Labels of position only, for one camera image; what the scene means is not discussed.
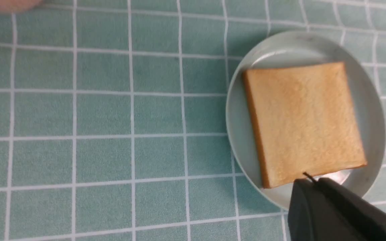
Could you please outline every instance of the plate rim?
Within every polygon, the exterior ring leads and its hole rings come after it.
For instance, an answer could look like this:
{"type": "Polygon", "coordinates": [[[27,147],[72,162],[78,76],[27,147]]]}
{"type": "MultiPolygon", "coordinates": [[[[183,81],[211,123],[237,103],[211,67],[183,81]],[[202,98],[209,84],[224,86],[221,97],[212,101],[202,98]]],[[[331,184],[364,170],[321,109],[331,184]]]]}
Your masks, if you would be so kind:
{"type": "MultiPolygon", "coordinates": [[[[225,108],[225,121],[226,121],[226,131],[227,131],[227,136],[228,136],[228,139],[229,139],[229,144],[230,144],[230,147],[231,147],[231,150],[233,152],[233,155],[234,155],[234,158],[236,160],[236,163],[238,164],[239,168],[241,169],[242,173],[244,174],[244,176],[247,178],[247,180],[250,182],[250,184],[253,186],[253,188],[258,192],[260,193],[260,195],[262,195],[264,198],[266,198],[269,202],[273,203],[274,205],[276,205],[277,207],[281,208],[281,209],[284,209],[284,210],[288,210],[288,207],[285,207],[283,206],[282,204],[279,204],[279,203],[276,203],[275,201],[271,200],[270,198],[268,198],[268,195],[266,195],[264,192],[261,191],[261,189],[259,187],[256,186],[256,184],[253,183],[253,181],[251,180],[251,178],[248,176],[248,174],[246,174],[244,168],[242,167],[241,165],[241,162],[239,161],[239,158],[238,158],[238,155],[236,153],[236,150],[234,148],[232,148],[232,138],[233,138],[233,135],[230,134],[231,131],[229,130],[229,127],[228,127],[228,123],[230,122],[229,121],[229,115],[228,115],[228,112],[229,112],[229,99],[230,99],[230,96],[232,94],[232,89],[233,89],[233,85],[235,83],[235,80],[236,80],[236,77],[238,76],[238,73],[239,73],[239,69],[240,67],[242,66],[242,63],[246,60],[246,59],[249,59],[251,56],[253,56],[256,52],[257,52],[257,49],[259,49],[264,43],[267,43],[269,42],[270,40],[274,39],[276,36],[280,37],[282,35],[296,35],[296,34],[301,34],[301,35],[307,35],[309,37],[314,37],[314,38],[319,38],[320,40],[324,40],[324,41],[328,41],[328,42],[332,42],[334,44],[336,44],[339,48],[343,49],[346,53],[349,54],[349,56],[351,56],[359,65],[360,67],[364,70],[363,66],[360,64],[359,61],[357,61],[356,58],[354,58],[350,52],[348,52],[348,50],[346,50],[343,46],[340,46],[340,44],[338,43],[335,43],[334,41],[328,39],[328,38],[325,38],[323,36],[320,36],[316,33],[312,33],[312,32],[302,32],[302,31],[286,31],[286,32],[280,32],[280,33],[277,33],[277,34],[274,34],[270,37],[267,37],[265,38],[264,40],[260,41],[259,43],[257,43],[250,51],[248,51],[248,53],[242,57],[242,60],[239,62],[238,66],[236,67],[234,73],[233,73],[233,76],[231,77],[230,79],[230,84],[229,84],[229,88],[227,90],[227,99],[226,99],[226,108],[225,108]]],[[[378,102],[379,102],[379,108],[380,108],[380,112],[382,114],[382,117],[383,117],[383,124],[384,124],[384,153],[383,153],[383,157],[381,158],[380,160],[380,168],[382,167],[382,164],[383,164],[383,160],[385,159],[385,154],[386,154],[386,120],[385,120],[385,114],[383,112],[383,105],[382,105],[382,100],[380,99],[380,96],[379,96],[379,93],[377,93],[377,90],[375,90],[375,94],[377,95],[377,99],[378,99],[378,102]]],[[[371,188],[375,185],[375,183],[377,182],[377,175],[374,177],[374,180],[371,184],[371,186],[369,187],[369,189],[366,191],[366,193],[363,195],[366,196],[367,193],[369,193],[369,191],[371,190],[371,188]]]]}

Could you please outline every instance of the teal checkered tablecloth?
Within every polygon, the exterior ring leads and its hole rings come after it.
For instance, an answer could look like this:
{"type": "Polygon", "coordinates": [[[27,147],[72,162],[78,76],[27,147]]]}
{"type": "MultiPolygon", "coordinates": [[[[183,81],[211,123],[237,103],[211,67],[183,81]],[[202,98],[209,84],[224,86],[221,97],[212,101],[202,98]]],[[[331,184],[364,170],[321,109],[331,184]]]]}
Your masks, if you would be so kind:
{"type": "MultiPolygon", "coordinates": [[[[0,241],[288,241],[230,153],[249,49],[317,32],[386,115],[386,0],[47,0],[0,15],[0,241]]],[[[386,158],[366,195],[386,212],[386,158]]]]}

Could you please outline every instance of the round plate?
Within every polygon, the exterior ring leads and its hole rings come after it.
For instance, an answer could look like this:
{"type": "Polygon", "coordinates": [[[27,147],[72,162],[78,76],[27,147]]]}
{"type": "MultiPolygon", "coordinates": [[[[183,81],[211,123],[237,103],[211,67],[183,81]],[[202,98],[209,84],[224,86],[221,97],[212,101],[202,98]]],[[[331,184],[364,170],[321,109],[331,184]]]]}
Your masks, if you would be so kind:
{"type": "Polygon", "coordinates": [[[283,209],[290,205],[293,184],[263,189],[242,72],[250,68],[300,67],[345,62],[355,116],[368,165],[324,175],[362,197],[372,186],[385,151],[385,122],[376,90],[367,73],[338,44],[306,32],[283,32],[254,47],[237,67],[226,103],[226,123],[230,145],[242,171],[253,186],[283,209]]]}

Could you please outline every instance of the bread slice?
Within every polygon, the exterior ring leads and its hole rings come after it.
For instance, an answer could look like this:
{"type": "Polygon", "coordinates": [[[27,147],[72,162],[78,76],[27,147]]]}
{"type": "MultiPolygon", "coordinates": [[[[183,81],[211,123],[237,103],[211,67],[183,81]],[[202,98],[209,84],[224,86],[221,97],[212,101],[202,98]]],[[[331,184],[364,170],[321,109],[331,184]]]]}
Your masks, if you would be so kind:
{"type": "Polygon", "coordinates": [[[243,79],[264,188],[367,165],[343,63],[243,79]]]}

